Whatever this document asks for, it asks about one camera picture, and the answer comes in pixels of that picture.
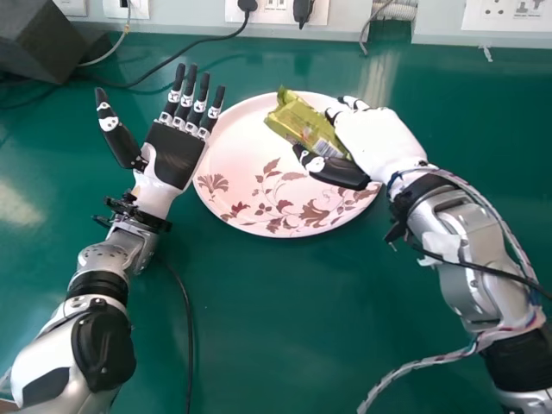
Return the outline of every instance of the white plate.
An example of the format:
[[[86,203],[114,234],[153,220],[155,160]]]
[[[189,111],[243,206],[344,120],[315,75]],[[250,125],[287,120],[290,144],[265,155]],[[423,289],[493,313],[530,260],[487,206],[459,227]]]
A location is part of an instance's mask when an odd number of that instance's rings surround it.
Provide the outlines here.
[[[319,111],[337,103],[318,93],[298,95]],[[221,114],[193,180],[204,204],[227,224],[265,237],[317,235],[358,216],[380,184],[351,191],[309,177],[292,146],[264,123],[277,105],[273,92]]]

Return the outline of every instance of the white wall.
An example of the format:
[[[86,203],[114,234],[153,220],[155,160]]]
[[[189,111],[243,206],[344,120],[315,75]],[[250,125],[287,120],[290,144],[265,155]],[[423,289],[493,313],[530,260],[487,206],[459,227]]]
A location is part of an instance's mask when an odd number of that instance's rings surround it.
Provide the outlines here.
[[[190,35],[225,35],[234,23],[224,21],[224,0],[149,0],[150,20],[133,21],[132,30]],[[102,0],[88,0],[88,17],[70,17],[74,22],[94,23],[100,28],[120,29],[124,21],[104,16]],[[329,24],[299,30],[295,25],[252,24],[244,35],[326,41],[357,41],[372,0],[330,0]]]
[[[552,48],[552,32],[462,31],[466,0],[419,0],[412,42],[439,45]]]

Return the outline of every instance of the yellow-green package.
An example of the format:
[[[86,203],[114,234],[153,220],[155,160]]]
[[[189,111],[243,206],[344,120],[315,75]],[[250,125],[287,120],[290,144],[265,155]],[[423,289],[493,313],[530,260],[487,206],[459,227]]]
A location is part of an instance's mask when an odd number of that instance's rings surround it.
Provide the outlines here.
[[[298,142],[313,153],[351,159],[326,117],[283,86],[278,90],[278,108],[268,114],[265,124],[282,138],[292,144]]]

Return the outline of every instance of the black speaker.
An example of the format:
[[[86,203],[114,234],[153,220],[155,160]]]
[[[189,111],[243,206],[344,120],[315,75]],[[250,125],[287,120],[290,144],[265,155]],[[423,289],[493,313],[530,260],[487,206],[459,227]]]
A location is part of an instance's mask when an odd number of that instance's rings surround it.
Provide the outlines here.
[[[0,0],[0,70],[60,85],[87,48],[52,0]]]

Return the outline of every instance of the wall switch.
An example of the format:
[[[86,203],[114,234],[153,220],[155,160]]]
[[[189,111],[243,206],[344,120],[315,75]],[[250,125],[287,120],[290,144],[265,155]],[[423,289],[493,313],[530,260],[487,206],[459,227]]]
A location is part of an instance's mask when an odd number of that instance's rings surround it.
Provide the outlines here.
[[[149,19],[149,0],[127,0],[131,19]],[[121,0],[103,0],[103,13],[112,19],[126,19],[129,9],[122,7]]]
[[[293,0],[257,1],[259,2],[259,8],[251,13],[250,23],[289,24],[297,27],[297,22],[293,18]],[[305,28],[309,26],[327,26],[328,13],[329,0],[315,0],[310,19],[305,24]],[[236,0],[226,0],[225,20],[233,23],[243,22],[243,11],[238,7]]]
[[[66,16],[87,17],[86,0],[53,0]]]
[[[462,30],[552,32],[552,0],[467,0]]]

